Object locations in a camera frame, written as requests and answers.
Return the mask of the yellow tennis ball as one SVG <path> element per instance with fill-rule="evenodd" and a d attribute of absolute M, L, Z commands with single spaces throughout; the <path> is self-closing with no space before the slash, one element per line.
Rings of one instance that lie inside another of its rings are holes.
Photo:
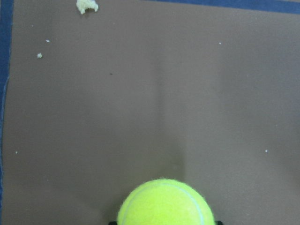
<path fill-rule="evenodd" d="M 214 225 L 205 199 L 177 180 L 147 181 L 125 199 L 117 215 L 119 225 Z"/>

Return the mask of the yellow fuzz crumb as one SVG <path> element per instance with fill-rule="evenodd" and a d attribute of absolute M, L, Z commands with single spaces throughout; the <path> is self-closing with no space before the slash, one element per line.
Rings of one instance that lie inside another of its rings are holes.
<path fill-rule="evenodd" d="M 86 10 L 93 9 L 95 12 L 98 11 L 99 6 L 95 0 L 77 0 L 76 7 L 80 14 L 85 14 Z"/>

